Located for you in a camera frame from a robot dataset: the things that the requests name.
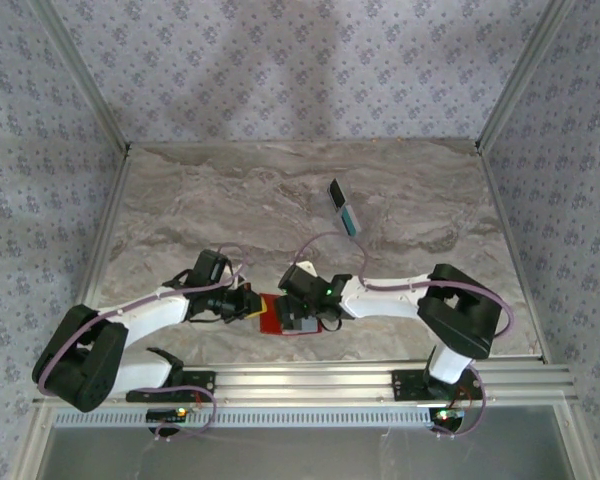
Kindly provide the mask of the red leather card holder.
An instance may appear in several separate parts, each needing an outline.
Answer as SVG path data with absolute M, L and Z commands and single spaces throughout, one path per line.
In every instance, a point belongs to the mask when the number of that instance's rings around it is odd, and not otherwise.
M 259 331 L 262 334 L 278 336 L 299 336 L 313 335 L 323 332 L 323 328 L 315 319 L 303 320 L 301 322 L 300 329 L 285 330 L 282 327 L 282 324 L 278 319 L 274 308 L 274 300 L 277 298 L 277 294 L 261 294 L 262 303 L 265 306 L 265 310 L 259 315 Z

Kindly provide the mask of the teal credit card grey stripe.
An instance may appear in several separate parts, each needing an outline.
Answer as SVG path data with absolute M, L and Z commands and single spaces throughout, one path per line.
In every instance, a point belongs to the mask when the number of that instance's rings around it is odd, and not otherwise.
M 339 209 L 338 218 L 349 237 L 356 238 L 361 233 L 361 226 L 350 204 L 344 204 Z

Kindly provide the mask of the black credit card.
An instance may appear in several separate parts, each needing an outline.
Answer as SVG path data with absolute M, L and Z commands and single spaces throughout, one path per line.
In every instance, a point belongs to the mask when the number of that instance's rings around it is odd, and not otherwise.
M 341 210 L 347 204 L 347 198 L 340 182 L 334 178 L 328 186 L 328 195 L 336 211 Z

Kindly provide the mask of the grey metal panel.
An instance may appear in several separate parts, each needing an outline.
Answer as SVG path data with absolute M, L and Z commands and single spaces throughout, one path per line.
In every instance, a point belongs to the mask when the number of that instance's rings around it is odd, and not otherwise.
M 468 438 L 419 429 L 216 429 L 156 440 L 140 428 L 60 428 L 36 480 L 575 480 L 553 434 Z

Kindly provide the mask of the floral patterned backdrop cloth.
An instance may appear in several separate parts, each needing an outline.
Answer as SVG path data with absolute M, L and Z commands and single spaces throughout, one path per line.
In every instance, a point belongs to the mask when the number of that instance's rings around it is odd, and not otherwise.
M 52 2 L 136 143 L 477 138 L 548 0 Z M 486 155 L 600 455 L 600 0 L 575 0 Z M 0 0 L 0 480 L 121 159 L 28 1 Z

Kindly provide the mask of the long aluminium mounting rail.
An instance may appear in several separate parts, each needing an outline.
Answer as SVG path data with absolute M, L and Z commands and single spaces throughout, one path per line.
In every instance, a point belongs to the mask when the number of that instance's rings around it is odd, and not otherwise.
M 424 363 L 416 361 L 182 366 L 182 370 L 215 371 L 215 399 L 235 406 L 313 407 L 380 402 L 406 402 L 421 406 L 449 404 L 451 401 L 394 400 L 391 372 L 424 368 Z M 468 370 L 480 382 L 483 393 L 481 400 L 489 404 L 544 405 L 571 402 L 577 398 L 571 373 L 563 365 L 549 365 L 525 358 L 505 358 L 480 362 Z M 115 396 L 101 405 L 126 401 L 125 397 Z M 481 400 L 468 399 L 472 403 Z

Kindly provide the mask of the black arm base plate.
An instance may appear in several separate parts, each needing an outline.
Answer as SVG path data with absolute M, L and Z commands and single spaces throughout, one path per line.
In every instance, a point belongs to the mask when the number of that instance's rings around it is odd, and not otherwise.
M 466 369 L 454 384 L 430 377 L 424 370 L 394 370 L 391 388 L 395 401 L 481 400 L 483 393 L 476 375 Z
M 180 370 L 170 373 L 161 387 L 154 387 L 149 392 L 149 387 L 131 390 L 126 394 L 126 401 L 130 403 L 173 403 L 173 402 L 210 402 L 207 394 L 214 393 L 216 372 L 213 370 Z

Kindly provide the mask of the aluminium table edge rail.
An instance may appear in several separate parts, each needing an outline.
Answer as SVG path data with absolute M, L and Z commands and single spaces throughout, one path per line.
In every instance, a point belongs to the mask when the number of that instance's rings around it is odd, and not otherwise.
M 100 283 L 106 272 L 114 228 L 128 178 L 130 168 L 128 157 L 129 151 L 126 151 L 116 170 L 113 186 L 103 210 L 85 274 L 77 291 L 76 302 L 78 304 L 92 305 L 99 299 Z
M 527 276 L 524 271 L 524 267 L 522 265 L 520 253 L 518 246 L 516 245 L 515 238 L 513 235 L 513 231 L 510 226 L 510 222 L 508 220 L 507 212 L 505 209 L 505 205 L 499 193 L 498 184 L 495 178 L 495 175 L 492 171 L 491 165 L 488 159 L 481 153 L 478 152 L 479 158 L 481 160 L 481 164 L 484 171 L 484 176 L 486 178 L 486 182 L 489 186 L 490 193 L 493 198 L 493 202 L 495 205 L 495 209 L 499 215 L 499 219 L 502 224 L 504 237 L 508 246 L 509 254 L 511 257 L 512 264 L 514 266 L 517 282 L 520 286 L 520 290 L 524 297 L 524 301 L 526 304 L 526 310 L 528 311 L 530 322 L 533 325 L 534 333 L 535 333 L 535 349 L 537 353 L 535 356 L 541 359 L 541 361 L 545 364 L 553 363 L 553 358 L 550 352 L 549 345 L 544 335 L 544 331 L 542 328 L 542 322 L 540 321 L 536 305 L 534 303 L 531 287 Z

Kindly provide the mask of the aluminium frame leg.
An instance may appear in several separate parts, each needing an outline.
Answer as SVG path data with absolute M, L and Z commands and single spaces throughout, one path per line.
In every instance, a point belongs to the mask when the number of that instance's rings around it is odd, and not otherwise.
M 554 414 L 574 480 L 589 480 L 587 457 L 569 406 L 567 404 L 556 405 Z
M 53 428 L 54 408 L 38 404 L 34 406 L 30 425 L 24 437 L 10 480 L 36 480 L 44 451 Z

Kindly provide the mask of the aluminium frame post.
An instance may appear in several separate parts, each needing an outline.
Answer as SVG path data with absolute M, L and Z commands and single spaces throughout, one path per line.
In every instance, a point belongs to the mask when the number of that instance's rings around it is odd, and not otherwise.
M 493 147 L 574 3 L 575 0 L 548 0 L 476 140 L 480 155 Z
M 111 107 L 101 94 L 94 76 L 90 73 L 52 0 L 27 1 L 56 48 L 76 87 L 84 97 L 87 106 L 94 114 L 102 132 L 113 148 L 125 156 L 128 143 L 116 122 Z

